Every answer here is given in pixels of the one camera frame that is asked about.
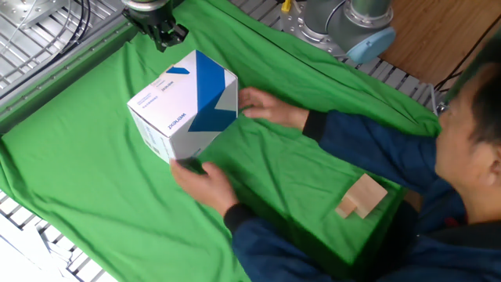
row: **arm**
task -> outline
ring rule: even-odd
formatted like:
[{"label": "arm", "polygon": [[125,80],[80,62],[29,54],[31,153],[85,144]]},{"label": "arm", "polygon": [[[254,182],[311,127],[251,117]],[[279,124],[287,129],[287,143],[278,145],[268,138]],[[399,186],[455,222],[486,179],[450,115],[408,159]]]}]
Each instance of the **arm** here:
[{"label": "arm", "polygon": [[406,135],[368,117],[336,110],[312,110],[303,134],[333,156],[419,193],[438,178],[435,138]]},{"label": "arm", "polygon": [[239,105],[248,118],[300,129],[333,156],[416,192],[424,193],[438,178],[433,138],[405,135],[362,115],[310,112],[254,88],[240,92]]},{"label": "arm", "polygon": [[212,163],[202,167],[206,175],[171,160],[172,175],[184,191],[224,217],[233,234],[233,251],[253,282],[333,282],[307,255],[278,236],[268,222],[239,203],[221,169]]},{"label": "arm", "polygon": [[334,282],[245,205],[231,207],[224,219],[233,235],[233,252],[251,281]]}]

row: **blue jacket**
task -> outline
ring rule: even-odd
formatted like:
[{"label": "blue jacket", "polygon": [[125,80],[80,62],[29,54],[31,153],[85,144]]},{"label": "blue jacket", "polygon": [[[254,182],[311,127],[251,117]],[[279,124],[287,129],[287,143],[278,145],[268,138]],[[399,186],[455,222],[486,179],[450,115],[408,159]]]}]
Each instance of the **blue jacket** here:
[{"label": "blue jacket", "polygon": [[[435,139],[360,115],[312,111],[303,133],[326,152],[424,196],[409,252],[377,281],[501,281],[501,222],[467,225],[459,194],[434,172]],[[453,220],[459,225],[447,228]],[[238,204],[225,215],[232,248],[253,282],[340,281]]]}]

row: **cardboard box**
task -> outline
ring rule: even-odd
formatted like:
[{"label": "cardboard box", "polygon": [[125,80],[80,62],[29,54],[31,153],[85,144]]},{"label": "cardboard box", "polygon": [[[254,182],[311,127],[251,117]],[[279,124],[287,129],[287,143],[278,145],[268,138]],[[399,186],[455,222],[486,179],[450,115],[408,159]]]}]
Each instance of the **cardboard box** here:
[{"label": "cardboard box", "polygon": [[196,157],[238,116],[238,79],[199,51],[127,103],[142,138],[167,163]]}]

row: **sleeve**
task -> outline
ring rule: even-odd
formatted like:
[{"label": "sleeve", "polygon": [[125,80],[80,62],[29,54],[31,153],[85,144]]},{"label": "sleeve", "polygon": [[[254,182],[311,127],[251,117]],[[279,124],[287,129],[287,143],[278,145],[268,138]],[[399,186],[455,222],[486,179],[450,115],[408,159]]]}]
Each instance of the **sleeve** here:
[{"label": "sleeve", "polygon": [[269,222],[237,204],[225,214],[232,248],[253,282],[334,282],[302,251],[277,235]]},{"label": "sleeve", "polygon": [[411,136],[356,114],[310,111],[303,134],[335,157],[425,193],[434,172],[435,138]]}]

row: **person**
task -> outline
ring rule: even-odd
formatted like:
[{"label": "person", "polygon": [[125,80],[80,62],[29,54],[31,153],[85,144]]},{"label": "person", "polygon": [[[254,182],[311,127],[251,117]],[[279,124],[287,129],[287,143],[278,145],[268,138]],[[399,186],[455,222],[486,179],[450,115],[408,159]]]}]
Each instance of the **person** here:
[{"label": "person", "polygon": [[[440,116],[438,138],[405,135],[362,115],[301,109],[253,88],[240,92],[240,107],[248,118],[297,128],[333,156],[424,196],[408,250],[375,280],[501,281],[499,50]],[[223,216],[252,281],[338,281],[240,203],[215,164],[203,168],[206,175],[171,164],[185,192]]]}]

